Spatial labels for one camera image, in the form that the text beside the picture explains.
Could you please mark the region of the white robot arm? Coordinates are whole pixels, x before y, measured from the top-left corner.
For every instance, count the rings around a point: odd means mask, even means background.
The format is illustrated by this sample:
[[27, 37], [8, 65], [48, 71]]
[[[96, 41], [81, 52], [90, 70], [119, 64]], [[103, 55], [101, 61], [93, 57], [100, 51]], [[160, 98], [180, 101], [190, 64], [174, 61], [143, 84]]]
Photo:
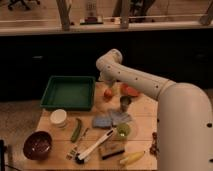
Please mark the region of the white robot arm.
[[119, 80], [158, 102], [158, 171], [213, 171], [213, 107], [201, 88], [126, 67], [117, 49], [96, 67], [105, 83]]

